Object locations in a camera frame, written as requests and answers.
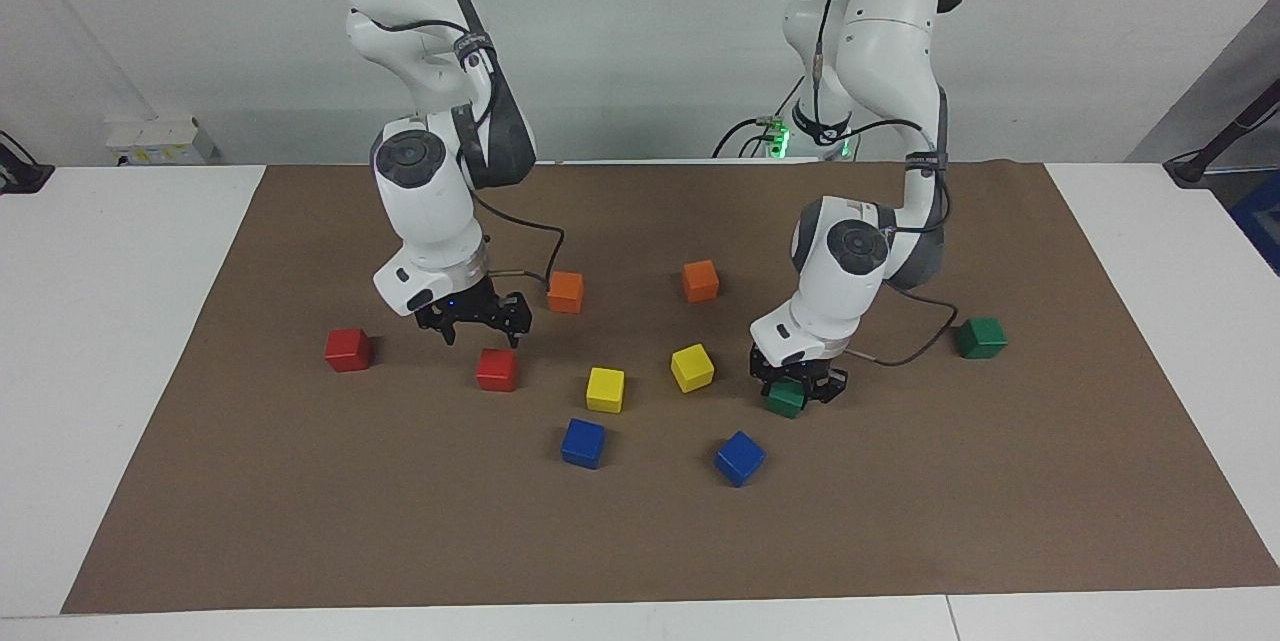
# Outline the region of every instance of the green cube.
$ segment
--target green cube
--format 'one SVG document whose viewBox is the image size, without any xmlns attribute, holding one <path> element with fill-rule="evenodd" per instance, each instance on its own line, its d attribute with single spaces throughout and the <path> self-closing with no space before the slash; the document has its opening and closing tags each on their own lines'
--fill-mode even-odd
<svg viewBox="0 0 1280 641">
<path fill-rule="evenodd" d="M 956 348 L 964 358 L 996 358 L 1009 340 L 996 319 L 969 319 L 956 328 Z"/>
<path fill-rule="evenodd" d="M 764 399 L 764 408 L 772 409 L 778 416 L 795 418 L 804 411 L 804 386 L 790 377 L 774 383 L 769 389 L 769 395 Z"/>
</svg>

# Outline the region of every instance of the yellow cube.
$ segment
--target yellow cube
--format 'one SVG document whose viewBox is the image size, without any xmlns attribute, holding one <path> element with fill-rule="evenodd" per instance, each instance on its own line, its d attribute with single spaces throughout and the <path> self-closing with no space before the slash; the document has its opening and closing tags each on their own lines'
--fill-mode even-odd
<svg viewBox="0 0 1280 641">
<path fill-rule="evenodd" d="M 586 383 L 586 408 L 622 413 L 622 385 L 627 375 L 616 368 L 591 368 Z"/>
<path fill-rule="evenodd" d="M 707 349 L 701 344 L 690 345 L 687 349 L 676 351 L 671 354 L 671 375 L 680 383 L 680 390 L 695 392 L 701 386 L 708 386 L 716 377 L 716 367 Z"/>
</svg>

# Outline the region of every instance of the red cube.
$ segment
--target red cube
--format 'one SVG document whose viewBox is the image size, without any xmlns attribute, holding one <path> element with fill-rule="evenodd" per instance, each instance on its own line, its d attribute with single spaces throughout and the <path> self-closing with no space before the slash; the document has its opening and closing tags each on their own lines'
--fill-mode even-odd
<svg viewBox="0 0 1280 641">
<path fill-rule="evenodd" d="M 360 328 L 340 328 L 338 331 L 329 331 L 324 360 L 334 371 L 364 371 L 369 368 L 372 354 L 374 344 Z"/>
<path fill-rule="evenodd" d="M 480 351 L 480 363 L 476 363 L 476 383 L 485 392 L 516 390 L 516 351 Z"/>
</svg>

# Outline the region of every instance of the white wall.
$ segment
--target white wall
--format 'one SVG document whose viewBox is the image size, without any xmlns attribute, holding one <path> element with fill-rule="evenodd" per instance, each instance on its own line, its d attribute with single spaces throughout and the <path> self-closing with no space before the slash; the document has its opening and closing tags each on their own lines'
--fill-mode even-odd
<svg viewBox="0 0 1280 641">
<path fill-rule="evenodd" d="M 195 114 L 229 162 L 358 161 L 407 107 L 398 81 L 347 47 L 342 0 L 68 3 L 147 104 Z M 799 75 L 786 3 L 476 0 L 543 157 L 709 154 Z M 966 0 L 934 47 L 952 152 L 1120 161 L 1262 3 Z M 54 162 L 105 161 L 92 120 L 123 101 L 82 93 L 102 82 L 74 50 L 52 52 L 56 23 L 31 8 L 0 0 L 0 125 Z M 892 132 L 864 145 L 891 155 Z"/>
</svg>

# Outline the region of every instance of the blue cube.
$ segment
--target blue cube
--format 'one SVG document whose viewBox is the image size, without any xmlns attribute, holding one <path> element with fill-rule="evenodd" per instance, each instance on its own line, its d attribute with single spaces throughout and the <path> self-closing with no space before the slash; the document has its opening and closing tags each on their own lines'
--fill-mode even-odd
<svg viewBox="0 0 1280 641">
<path fill-rule="evenodd" d="M 764 463 L 764 449 L 745 432 L 736 432 L 716 454 L 716 467 L 733 486 L 741 486 Z"/>
<path fill-rule="evenodd" d="M 572 418 L 564 430 L 561 458 L 582 468 L 600 468 L 604 453 L 604 427 L 599 423 Z"/>
</svg>

